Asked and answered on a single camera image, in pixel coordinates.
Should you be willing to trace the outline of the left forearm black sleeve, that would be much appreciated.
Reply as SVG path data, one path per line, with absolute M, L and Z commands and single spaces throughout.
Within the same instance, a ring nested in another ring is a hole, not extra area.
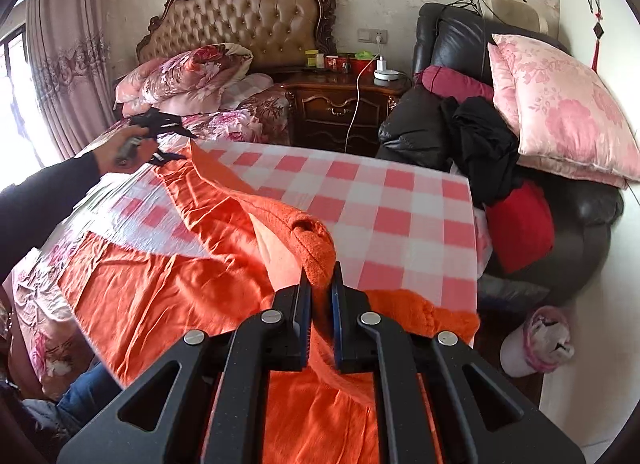
M 33 248 L 44 244 L 100 179 L 96 156 L 89 152 L 1 192 L 1 282 Z

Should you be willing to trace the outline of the person's left hand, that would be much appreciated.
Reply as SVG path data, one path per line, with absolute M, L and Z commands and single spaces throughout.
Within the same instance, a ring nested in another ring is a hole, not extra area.
M 158 149 L 157 142 L 147 138 L 148 129 L 139 126 L 129 126 L 115 132 L 104 143 L 96 147 L 92 153 L 96 158 L 96 164 L 101 176 L 107 173 L 134 173 L 143 164 L 147 163 Z M 136 155 L 129 159 L 126 164 L 118 160 L 120 150 L 130 138 L 137 138 L 140 144 L 134 151 Z

